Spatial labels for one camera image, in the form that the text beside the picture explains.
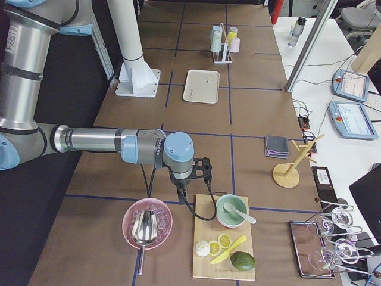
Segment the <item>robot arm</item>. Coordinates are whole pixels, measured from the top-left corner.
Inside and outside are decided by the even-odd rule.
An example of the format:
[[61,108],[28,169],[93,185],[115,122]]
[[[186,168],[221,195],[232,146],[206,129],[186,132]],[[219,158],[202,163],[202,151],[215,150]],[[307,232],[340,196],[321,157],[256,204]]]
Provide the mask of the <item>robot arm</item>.
[[1,170],[50,154],[87,151],[117,153],[126,163],[190,178],[195,164],[188,134],[87,123],[107,91],[91,38],[98,7],[123,58],[116,95],[156,96],[160,71],[143,57],[132,1],[2,1],[9,26],[1,63]]

